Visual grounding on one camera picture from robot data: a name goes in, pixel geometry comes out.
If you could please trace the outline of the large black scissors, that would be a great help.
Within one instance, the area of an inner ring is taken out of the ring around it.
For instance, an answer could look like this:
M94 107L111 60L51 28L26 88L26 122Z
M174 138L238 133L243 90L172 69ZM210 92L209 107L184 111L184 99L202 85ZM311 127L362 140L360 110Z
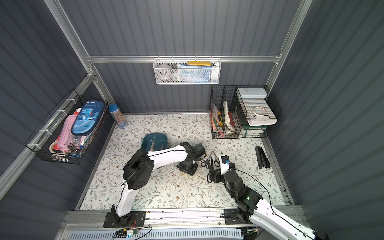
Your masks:
M220 161L219 158L217 157L216 153L212 151L211 153L211 165L213 167L219 168L220 167Z

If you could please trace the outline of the teal plastic storage box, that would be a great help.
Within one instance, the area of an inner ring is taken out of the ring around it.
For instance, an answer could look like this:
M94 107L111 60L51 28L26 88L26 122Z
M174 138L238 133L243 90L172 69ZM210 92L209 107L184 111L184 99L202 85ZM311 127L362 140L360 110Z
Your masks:
M150 148L151 148L152 142L155 142L154 152L161 151L167 148L168 137L162 133L147 134L143 138L141 149L144 149L147 152L151 152Z

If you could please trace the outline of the small black scissors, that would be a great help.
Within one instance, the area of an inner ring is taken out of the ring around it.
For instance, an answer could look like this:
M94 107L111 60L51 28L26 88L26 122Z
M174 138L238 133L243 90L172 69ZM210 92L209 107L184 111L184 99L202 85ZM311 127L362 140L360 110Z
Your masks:
M201 167L202 168L209 169L210 165L211 165L211 158L201 159Z

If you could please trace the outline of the pink kitchen scissors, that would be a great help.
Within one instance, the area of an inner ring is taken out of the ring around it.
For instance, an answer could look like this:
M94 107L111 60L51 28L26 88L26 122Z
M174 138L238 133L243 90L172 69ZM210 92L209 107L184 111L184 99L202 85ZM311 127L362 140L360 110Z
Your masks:
M151 152L153 152L154 149L155 149L155 142L152 142L152 144L151 144L151 148L150 148Z

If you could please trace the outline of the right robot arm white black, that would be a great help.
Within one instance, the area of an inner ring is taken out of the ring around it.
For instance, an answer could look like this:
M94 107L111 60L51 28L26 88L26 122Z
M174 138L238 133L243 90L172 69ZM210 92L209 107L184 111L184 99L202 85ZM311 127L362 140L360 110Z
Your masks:
M221 171L222 182L238 205L238 218L261 227L279 240L328 240L327 233L306 227L275 207L259 193L247 187L236 170Z

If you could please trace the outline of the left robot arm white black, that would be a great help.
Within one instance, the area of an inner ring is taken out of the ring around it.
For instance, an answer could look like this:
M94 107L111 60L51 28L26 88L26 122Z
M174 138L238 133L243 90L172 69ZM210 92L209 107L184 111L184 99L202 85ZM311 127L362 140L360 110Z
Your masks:
M130 222L137 192L148 183L154 170L177 163L180 171L192 176L198 168L196 161L205 153L203 145L192 146L189 143L181 143L176 147L155 152L147 152L144 149L136 151L123 168L124 183L120 200L111 208L114 222L120 226Z

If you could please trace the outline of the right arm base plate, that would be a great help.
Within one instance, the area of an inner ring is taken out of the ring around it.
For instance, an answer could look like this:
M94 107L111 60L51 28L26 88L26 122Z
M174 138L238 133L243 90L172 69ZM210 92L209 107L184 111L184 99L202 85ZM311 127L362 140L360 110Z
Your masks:
M252 224L247 213L240 210L239 208L224 209L221 217L224 218L226 225Z

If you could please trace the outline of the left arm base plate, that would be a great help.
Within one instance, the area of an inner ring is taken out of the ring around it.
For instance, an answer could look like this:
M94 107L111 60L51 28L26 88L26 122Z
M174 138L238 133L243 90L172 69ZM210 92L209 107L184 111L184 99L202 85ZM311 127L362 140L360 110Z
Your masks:
M145 218L145 211L132 211L123 217L119 217L114 212L108 212L103 228L141 228L144 226Z

